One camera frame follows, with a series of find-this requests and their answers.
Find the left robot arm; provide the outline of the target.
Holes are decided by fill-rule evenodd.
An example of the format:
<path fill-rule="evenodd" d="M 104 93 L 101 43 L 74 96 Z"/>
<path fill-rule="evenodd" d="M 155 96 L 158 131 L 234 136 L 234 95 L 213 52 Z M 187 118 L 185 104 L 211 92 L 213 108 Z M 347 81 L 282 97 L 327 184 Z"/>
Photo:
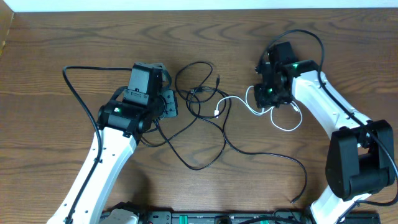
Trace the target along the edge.
<path fill-rule="evenodd" d="M 178 114 L 176 97 L 169 87 L 172 79 L 164 64 L 137 62 L 127 71 L 131 74 L 129 84 L 113 93 L 96 118 L 70 81 L 66 82 L 95 133 L 87 158 L 49 223 L 99 223 L 114 183 L 142 135 L 157 119 Z"/>

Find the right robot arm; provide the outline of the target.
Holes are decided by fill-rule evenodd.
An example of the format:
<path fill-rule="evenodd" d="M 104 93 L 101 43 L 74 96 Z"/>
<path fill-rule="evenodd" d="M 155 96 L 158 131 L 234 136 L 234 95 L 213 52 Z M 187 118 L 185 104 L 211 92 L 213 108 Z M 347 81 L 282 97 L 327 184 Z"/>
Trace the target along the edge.
<path fill-rule="evenodd" d="M 353 108 L 328 82 L 321 66 L 299 60 L 289 42 L 266 48 L 256 72 L 257 107 L 272 111 L 283 104 L 301 102 L 330 139 L 325 175 L 327 187 L 314 201 L 307 217 L 312 223 L 341 223 L 368 197 L 392 185 L 397 177 L 391 125 L 372 121 Z"/>

